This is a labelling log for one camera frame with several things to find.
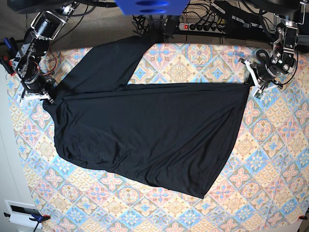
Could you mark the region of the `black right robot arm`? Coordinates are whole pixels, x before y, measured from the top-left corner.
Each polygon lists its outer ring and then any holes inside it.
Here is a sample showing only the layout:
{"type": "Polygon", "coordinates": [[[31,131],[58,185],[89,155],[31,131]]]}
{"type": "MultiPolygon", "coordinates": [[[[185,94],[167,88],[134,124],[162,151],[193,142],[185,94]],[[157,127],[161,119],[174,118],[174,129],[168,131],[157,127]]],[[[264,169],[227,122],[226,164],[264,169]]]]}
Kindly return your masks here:
{"type": "Polygon", "coordinates": [[[75,10],[80,4],[95,8],[97,0],[9,0],[7,5],[19,14],[36,16],[30,24],[21,48],[7,41],[13,52],[11,71],[20,78],[24,88],[18,96],[21,106],[30,100],[48,100],[53,102],[50,89],[54,80],[51,72],[41,71],[39,62],[51,50],[51,42],[56,38],[68,20],[75,17],[75,10]]]}

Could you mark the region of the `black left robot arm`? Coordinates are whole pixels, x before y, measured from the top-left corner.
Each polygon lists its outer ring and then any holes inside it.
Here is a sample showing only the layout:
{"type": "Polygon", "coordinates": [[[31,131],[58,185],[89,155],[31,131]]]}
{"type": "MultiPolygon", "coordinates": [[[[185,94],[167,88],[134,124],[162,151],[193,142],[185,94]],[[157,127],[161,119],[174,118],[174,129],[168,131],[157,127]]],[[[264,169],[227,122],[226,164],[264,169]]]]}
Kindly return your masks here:
{"type": "Polygon", "coordinates": [[[272,42],[272,52],[260,49],[255,55],[258,62],[240,58],[250,75],[246,84],[253,87],[252,95],[262,99],[273,88],[282,89],[287,82],[276,81],[281,74],[296,74],[298,67],[299,26],[305,22],[307,0],[243,0],[242,4],[259,17],[264,33],[272,42]],[[273,13],[280,19],[271,34],[264,23],[264,14],[273,13]]]}

